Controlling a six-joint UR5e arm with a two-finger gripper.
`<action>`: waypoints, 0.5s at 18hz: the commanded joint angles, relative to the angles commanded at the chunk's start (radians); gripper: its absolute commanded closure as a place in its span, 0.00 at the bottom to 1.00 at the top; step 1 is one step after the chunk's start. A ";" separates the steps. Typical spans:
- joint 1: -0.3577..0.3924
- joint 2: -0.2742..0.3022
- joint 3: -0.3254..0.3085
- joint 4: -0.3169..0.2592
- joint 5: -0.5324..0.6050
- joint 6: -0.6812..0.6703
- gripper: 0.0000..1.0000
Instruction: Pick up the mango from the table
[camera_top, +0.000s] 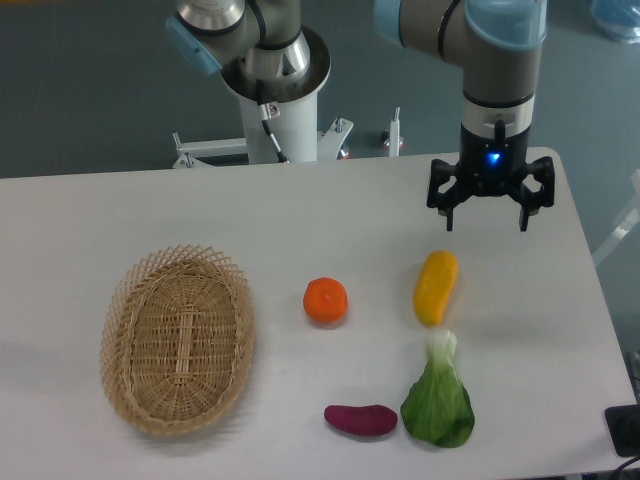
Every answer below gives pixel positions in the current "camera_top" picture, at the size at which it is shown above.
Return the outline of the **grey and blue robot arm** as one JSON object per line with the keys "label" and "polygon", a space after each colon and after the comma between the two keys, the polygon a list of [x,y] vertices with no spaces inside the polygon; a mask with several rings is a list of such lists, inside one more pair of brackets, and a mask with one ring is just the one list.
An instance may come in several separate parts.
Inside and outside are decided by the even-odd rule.
{"label": "grey and blue robot arm", "polygon": [[[460,152],[432,162],[427,206],[444,217],[472,197],[507,196],[520,224],[554,203],[550,158],[526,158],[547,5],[543,1],[378,1],[378,31],[463,73]],[[167,19],[176,50],[204,75],[220,74],[239,101],[253,164],[338,157],[351,124],[317,123],[331,59],[297,1],[180,1]]]}

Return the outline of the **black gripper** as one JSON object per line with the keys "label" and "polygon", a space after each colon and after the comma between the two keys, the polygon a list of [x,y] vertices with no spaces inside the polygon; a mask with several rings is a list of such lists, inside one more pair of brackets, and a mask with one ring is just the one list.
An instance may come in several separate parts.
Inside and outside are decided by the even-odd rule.
{"label": "black gripper", "polygon": [[459,162],[431,162],[426,205],[446,218],[446,230],[454,227],[454,209],[471,196],[510,196],[520,205],[519,228],[555,202],[555,168],[550,156],[526,163],[530,129],[506,137],[481,137],[461,127]]}

